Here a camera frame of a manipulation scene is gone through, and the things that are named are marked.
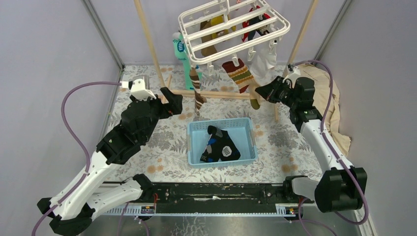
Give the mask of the brown white striped sock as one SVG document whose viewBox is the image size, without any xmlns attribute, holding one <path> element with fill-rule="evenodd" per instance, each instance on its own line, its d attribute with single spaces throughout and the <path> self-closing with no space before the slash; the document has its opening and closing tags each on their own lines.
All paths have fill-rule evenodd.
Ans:
<svg viewBox="0 0 417 236">
<path fill-rule="evenodd" d="M 189 77 L 192 82 L 195 94 L 195 114 L 200 115 L 201 107 L 206 103 L 207 99 L 201 95 L 200 77 L 195 67 L 192 67 L 189 72 Z"/>
</svg>

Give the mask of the navy blue sock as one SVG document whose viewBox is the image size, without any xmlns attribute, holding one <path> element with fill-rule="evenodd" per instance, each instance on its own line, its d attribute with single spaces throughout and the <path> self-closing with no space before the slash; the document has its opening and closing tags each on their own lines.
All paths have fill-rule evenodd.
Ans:
<svg viewBox="0 0 417 236">
<path fill-rule="evenodd" d="M 257 24 L 257 23 L 259 23 L 263 20 L 269 19 L 269 18 L 270 18 L 270 16 L 268 14 L 263 14 L 261 19 L 259 17 L 254 17 L 254 18 L 250 19 L 249 22 L 248 22 L 248 25 L 252 26 L 252 25 L 255 25 L 255 24 Z M 260 28 L 257 28 L 257 29 L 254 29 L 254 30 L 250 31 L 248 33 L 248 37 L 247 37 L 248 41 L 250 41 L 254 38 L 255 33 L 259 34 L 260 36 L 263 36 L 263 35 L 269 33 L 268 26 L 262 26 Z"/>
</svg>

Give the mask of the red white dotted sock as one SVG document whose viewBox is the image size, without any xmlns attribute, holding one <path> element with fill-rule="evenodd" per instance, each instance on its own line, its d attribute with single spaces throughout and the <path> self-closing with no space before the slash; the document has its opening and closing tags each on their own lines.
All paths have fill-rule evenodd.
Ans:
<svg viewBox="0 0 417 236">
<path fill-rule="evenodd" d="M 243 27 L 243 28 L 249 27 L 248 22 L 249 22 L 249 20 L 247 20 L 247 21 L 243 22 L 243 23 L 242 23 L 242 27 Z M 249 32 L 246 32 L 246 33 L 244 33 L 244 34 L 243 34 L 243 36 L 242 36 L 242 38 L 241 38 L 242 42 L 245 42 L 246 40 L 248 41 L 248 39 L 247 39 L 247 37 L 248 37 L 248 33 L 249 33 Z"/>
</svg>

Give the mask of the white plastic clip hanger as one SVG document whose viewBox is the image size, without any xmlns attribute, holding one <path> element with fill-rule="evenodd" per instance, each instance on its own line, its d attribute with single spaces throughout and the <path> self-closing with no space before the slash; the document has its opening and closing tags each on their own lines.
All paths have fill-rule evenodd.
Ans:
<svg viewBox="0 0 417 236">
<path fill-rule="evenodd" d="M 267 13 L 270 18 L 243 28 L 242 23 Z M 238 64 L 237 53 L 248 50 L 249 58 L 255 56 L 255 46 L 267 42 L 269 50 L 290 31 L 291 23 L 265 0 L 243 0 L 231 4 L 228 0 L 212 0 L 182 12 L 178 16 L 179 31 L 192 66 L 229 58 Z M 269 33 L 255 33 L 250 41 L 242 42 L 244 33 L 268 26 Z"/>
</svg>

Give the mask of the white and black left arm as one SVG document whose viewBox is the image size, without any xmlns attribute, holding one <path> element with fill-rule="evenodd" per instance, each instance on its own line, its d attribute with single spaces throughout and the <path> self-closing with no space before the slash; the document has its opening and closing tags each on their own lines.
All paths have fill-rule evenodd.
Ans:
<svg viewBox="0 0 417 236">
<path fill-rule="evenodd" d="M 136 174 L 120 186 L 96 194 L 96 189 L 114 171 L 121 168 L 150 140 L 157 123 L 182 112 L 183 96 L 161 88 L 166 103 L 157 95 L 137 99 L 121 114 L 121 120 L 97 144 L 86 169 L 59 194 L 42 198 L 37 206 L 50 217 L 52 231 L 60 236 L 76 236 L 100 215 L 123 203 L 154 200 L 153 183 L 144 174 Z"/>
</svg>

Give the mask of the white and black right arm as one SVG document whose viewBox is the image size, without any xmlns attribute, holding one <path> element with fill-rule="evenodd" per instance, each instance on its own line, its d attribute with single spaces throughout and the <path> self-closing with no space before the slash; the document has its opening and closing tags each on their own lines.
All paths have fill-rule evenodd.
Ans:
<svg viewBox="0 0 417 236">
<path fill-rule="evenodd" d="M 282 189 L 284 200 L 293 203 L 304 197 L 314 201 L 321 212 L 368 210 L 364 196 L 367 173 L 364 168 L 354 167 L 332 140 L 324 118 L 313 105 L 314 81 L 299 77 L 290 82 L 278 76 L 255 91 L 270 103 L 289 107 L 292 124 L 310 145 L 323 172 L 319 181 L 306 176 L 287 177 Z"/>
</svg>

